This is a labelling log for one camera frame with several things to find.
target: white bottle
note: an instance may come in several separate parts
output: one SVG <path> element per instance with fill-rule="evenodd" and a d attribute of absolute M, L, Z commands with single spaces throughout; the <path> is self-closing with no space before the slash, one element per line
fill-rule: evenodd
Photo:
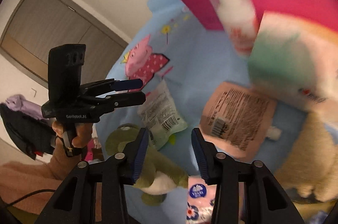
<path fill-rule="evenodd" d="M 219 0 L 216 12 L 237 53 L 249 56 L 259 28 L 252 1 Z"/>

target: beige package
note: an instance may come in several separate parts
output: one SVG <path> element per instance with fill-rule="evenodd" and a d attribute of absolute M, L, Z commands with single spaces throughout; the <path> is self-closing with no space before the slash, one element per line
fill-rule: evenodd
<path fill-rule="evenodd" d="M 199 128 L 206 141 L 250 162 L 271 126 L 276 104 L 267 96 L 223 82 L 206 103 Z"/>

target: plastic package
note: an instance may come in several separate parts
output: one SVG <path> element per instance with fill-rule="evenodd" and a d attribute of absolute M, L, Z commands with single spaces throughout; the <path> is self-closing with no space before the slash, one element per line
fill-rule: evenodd
<path fill-rule="evenodd" d="M 149 144 L 157 150 L 167 143 L 170 135 L 188 127 L 178 113 L 164 80 L 147 96 L 146 102 L 139 106 L 137 113 L 149 129 Z"/>
<path fill-rule="evenodd" d="M 209 224 L 217 185 L 207 185 L 199 176 L 189 176 L 186 224 Z M 244 184 L 239 183 L 239 218 L 243 209 Z"/>
<path fill-rule="evenodd" d="M 206 141 L 251 162 L 267 136 L 276 104 L 267 96 L 223 82 L 206 103 L 199 128 Z"/>
<path fill-rule="evenodd" d="M 252 1 L 210 0 L 210 2 L 237 53 L 249 56 L 259 28 Z"/>

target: brown sleeve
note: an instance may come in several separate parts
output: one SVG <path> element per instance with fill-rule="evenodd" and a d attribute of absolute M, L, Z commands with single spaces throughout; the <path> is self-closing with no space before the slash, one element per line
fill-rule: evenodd
<path fill-rule="evenodd" d="M 62 141 L 59 138 L 56 139 L 55 144 L 53 156 L 46 167 L 53 175 L 53 178 L 64 180 L 75 165 L 81 161 L 81 156 L 67 157 L 63 149 Z"/>

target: small white cap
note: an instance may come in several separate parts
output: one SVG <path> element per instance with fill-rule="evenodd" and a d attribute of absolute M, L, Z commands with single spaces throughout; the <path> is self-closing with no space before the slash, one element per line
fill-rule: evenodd
<path fill-rule="evenodd" d="M 277 141 L 282 134 L 282 130 L 278 129 L 275 126 L 270 126 L 268 128 L 268 131 L 266 132 L 266 137 L 269 138 L 270 140 Z"/>

